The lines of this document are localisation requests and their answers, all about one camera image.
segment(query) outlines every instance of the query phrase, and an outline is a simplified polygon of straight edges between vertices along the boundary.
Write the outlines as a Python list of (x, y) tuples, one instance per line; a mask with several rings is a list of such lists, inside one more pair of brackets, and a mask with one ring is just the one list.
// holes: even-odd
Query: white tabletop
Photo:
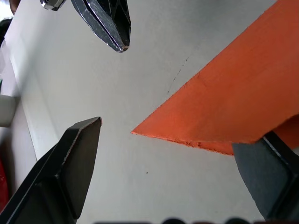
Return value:
[(128, 0), (131, 43), (119, 54), (71, 1), (57, 12), (21, 1), (6, 42), (37, 158), (75, 122), (103, 120), (79, 224), (262, 218), (232, 156), (130, 131), (273, 2)]

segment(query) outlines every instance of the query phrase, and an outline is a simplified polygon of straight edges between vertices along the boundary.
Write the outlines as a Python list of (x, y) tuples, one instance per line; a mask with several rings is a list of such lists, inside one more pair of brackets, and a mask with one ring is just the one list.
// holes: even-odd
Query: orange foam sheet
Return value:
[(132, 133), (232, 154), (299, 113), (299, 1), (279, 0)]

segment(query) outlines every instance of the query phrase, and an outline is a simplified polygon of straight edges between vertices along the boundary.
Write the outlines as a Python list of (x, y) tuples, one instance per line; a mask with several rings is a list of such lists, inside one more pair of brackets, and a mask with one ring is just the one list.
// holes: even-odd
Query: white cup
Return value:
[(14, 118), (16, 101), (14, 97), (0, 95), (0, 127), (9, 127)]

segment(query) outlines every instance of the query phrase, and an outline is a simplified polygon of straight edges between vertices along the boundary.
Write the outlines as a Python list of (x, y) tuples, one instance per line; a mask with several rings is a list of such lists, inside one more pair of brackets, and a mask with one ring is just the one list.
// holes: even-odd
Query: white table surface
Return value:
[(6, 42), (37, 158), (75, 122), (103, 119), (79, 224), (262, 218), (232, 156), (130, 131), (273, 3), (128, 0), (131, 43), (119, 54), (71, 1), (58, 12), (21, 1)]

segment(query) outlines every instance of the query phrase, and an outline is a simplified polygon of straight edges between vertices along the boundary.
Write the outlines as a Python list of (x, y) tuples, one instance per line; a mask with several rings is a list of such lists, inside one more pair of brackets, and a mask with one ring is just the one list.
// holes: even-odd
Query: red object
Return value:
[(2, 166), (2, 162), (0, 160), (0, 212), (2, 212), (2, 210), (4, 209), (8, 201), (9, 198), (8, 198), (7, 181)]
[(299, 114), (298, 24), (277, 1), (132, 133), (232, 154)]

